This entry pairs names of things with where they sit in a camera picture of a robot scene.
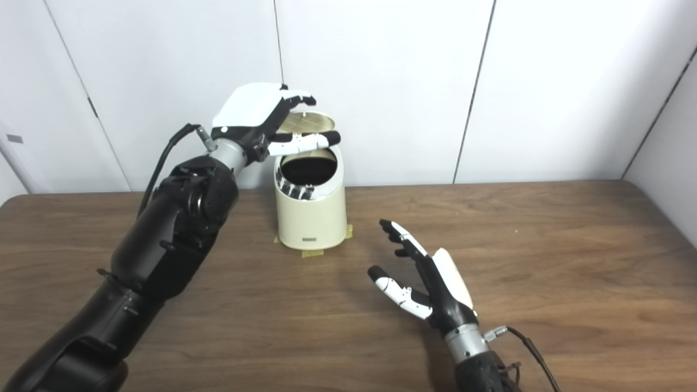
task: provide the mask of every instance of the black robotic arm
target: black robotic arm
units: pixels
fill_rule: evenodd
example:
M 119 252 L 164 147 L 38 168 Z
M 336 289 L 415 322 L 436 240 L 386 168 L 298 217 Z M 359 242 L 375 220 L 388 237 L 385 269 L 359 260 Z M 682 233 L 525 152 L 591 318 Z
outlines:
M 208 153 L 177 165 L 152 199 L 148 187 L 138 218 L 112 255 L 111 271 L 89 302 L 31 356 L 5 392 L 115 392 L 135 348 L 165 301 L 179 295 L 215 244 L 237 202 L 235 178 L 269 151 L 310 151 L 340 141 L 326 135 L 274 138 L 290 109 L 314 105 L 303 91 L 254 83 L 235 90 L 213 120 L 213 137 L 187 124 L 179 138 L 198 132 Z M 169 152 L 168 146 L 163 157 Z

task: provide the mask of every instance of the white wall panel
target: white wall panel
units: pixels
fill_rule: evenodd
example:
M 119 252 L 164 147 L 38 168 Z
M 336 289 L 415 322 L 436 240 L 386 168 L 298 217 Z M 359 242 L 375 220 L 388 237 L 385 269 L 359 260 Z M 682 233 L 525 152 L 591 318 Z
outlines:
M 129 190 L 41 0 L 0 2 L 0 53 L 0 147 L 29 190 Z
M 135 190 L 185 123 L 210 130 L 236 87 L 281 81 L 273 0 L 48 4 Z M 204 151 L 195 135 L 184 139 L 163 175 Z M 247 168 L 240 185 L 259 185 L 261 170 Z
M 8 199 L 26 193 L 26 188 L 15 175 L 7 160 L 0 154 L 0 206 Z
M 449 183 L 491 1 L 277 0 L 286 83 L 342 132 L 349 185 Z
M 620 178 L 696 18 L 691 0 L 498 1 L 457 182 Z
M 635 183 L 697 246 L 697 66 L 677 86 L 631 164 Z

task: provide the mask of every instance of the robotic arm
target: robotic arm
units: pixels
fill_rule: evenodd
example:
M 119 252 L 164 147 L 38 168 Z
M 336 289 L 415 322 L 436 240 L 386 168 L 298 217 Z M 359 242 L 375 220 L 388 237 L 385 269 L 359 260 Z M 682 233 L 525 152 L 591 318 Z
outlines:
M 530 339 L 508 326 L 480 332 L 470 293 L 445 249 L 438 249 L 431 256 L 397 223 L 380 220 L 380 226 L 388 233 L 390 241 L 403 246 L 395 251 L 395 255 L 414 260 L 428 295 L 397 282 L 379 266 L 372 266 L 368 275 L 400 308 L 427 320 L 441 332 L 454 359 L 455 380 L 461 392 L 521 392 L 518 386 L 520 363 L 505 366 L 499 356 L 489 349 L 489 342 L 507 332 L 523 340 L 549 377 L 554 391 L 559 392 L 542 355 Z M 513 369 L 516 370 L 515 382 L 508 374 Z
M 165 301 L 179 295 L 215 244 L 237 202 L 235 178 L 269 155 L 326 148 L 336 131 L 276 135 L 290 109 L 314 105 L 304 91 L 255 83 L 235 90 L 209 137 L 187 124 L 162 155 L 138 219 L 112 255 L 90 301 L 10 378 L 5 392 L 115 392 L 135 348 Z M 177 165 L 149 199 L 169 149 L 196 131 L 207 153 Z

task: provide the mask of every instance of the cream trash can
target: cream trash can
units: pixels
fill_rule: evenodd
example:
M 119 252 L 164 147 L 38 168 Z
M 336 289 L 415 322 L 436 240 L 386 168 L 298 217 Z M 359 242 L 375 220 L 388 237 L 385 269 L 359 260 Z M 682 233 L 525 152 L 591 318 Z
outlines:
M 280 130 L 316 133 L 334 130 L 318 112 L 293 112 Z M 346 238 L 344 160 L 338 146 L 276 157 L 274 165 L 278 239 L 287 247 L 320 250 Z

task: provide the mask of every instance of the wooden tabletop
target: wooden tabletop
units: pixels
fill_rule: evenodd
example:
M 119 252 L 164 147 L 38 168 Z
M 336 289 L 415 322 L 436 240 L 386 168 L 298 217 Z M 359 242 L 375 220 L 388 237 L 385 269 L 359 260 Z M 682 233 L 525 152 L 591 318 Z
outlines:
M 90 298 L 141 194 L 21 196 L 0 209 L 0 384 Z M 274 243 L 246 190 L 188 288 L 127 359 L 122 391 L 454 391 L 435 330 L 380 293 L 419 284 L 379 218 L 450 251 L 482 330 L 517 327 L 564 392 L 697 389 L 697 252 L 624 181 L 349 188 L 353 238 L 324 256 Z M 523 345 L 523 391 L 550 391 Z

